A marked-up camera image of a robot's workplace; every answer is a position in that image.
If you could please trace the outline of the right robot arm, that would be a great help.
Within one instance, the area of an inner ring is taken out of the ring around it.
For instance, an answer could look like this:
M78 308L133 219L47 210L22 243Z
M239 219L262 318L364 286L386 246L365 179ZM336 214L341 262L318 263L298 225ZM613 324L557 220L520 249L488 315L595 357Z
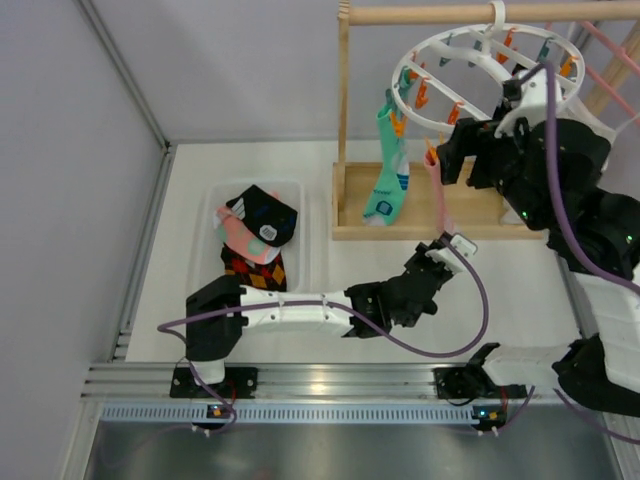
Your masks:
M550 363L552 384L583 407L639 414L639 202L599 187L611 143L574 119L538 123L519 117L501 133L502 116L463 118L438 147L443 184L474 160L467 185L495 189L580 281L597 322L587 339Z

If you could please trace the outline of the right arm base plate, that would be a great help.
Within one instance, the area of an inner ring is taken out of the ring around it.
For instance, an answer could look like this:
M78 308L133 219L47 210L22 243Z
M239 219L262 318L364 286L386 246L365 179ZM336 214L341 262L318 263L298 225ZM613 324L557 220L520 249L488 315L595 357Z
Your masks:
M515 400L525 399L524 385L496 385L480 368L469 366L439 367L433 371L437 397L441 400Z

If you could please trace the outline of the pink sock with green patches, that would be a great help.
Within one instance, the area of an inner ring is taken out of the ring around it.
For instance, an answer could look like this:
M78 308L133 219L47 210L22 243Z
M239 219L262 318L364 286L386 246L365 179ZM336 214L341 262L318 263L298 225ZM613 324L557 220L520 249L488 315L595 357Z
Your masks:
M441 182L440 162L436 152L433 149L430 149L425 153L424 166L429 173L432 184L436 216L436 230L440 234L453 234L455 232L455 223L450 216L446 206L444 186Z

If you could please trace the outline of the white round clip hanger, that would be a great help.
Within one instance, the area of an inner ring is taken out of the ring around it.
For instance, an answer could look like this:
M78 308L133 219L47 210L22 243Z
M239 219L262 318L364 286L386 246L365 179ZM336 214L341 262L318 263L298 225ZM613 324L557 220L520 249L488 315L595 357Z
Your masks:
M489 120L503 83L544 61L555 64L556 111L572 107L586 75L580 50L562 35L527 20L510 22L507 6L491 1L491 20L463 20L404 54L385 92L381 114L396 137L409 123L449 135L460 119Z

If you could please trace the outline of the mint green sock blue stripes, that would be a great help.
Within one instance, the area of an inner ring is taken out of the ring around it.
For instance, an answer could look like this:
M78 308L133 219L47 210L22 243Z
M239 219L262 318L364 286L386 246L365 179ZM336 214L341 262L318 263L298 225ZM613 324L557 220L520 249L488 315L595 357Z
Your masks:
M382 167L366 203L363 222L367 226L390 226L399 216L408 192L410 169L404 127L406 118L398 116L391 90L376 115L382 154Z

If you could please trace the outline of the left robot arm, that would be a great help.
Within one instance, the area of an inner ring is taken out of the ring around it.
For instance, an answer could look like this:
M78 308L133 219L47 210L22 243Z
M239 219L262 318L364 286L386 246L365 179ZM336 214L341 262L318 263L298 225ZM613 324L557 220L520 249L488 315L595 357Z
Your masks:
M344 291L295 294L260 290L222 276L186 300L186 358L208 384L225 377L224 362L248 333L311 332L368 339L394 326L414 327L437 312L435 294L463 269L442 241L418 244L404 272Z

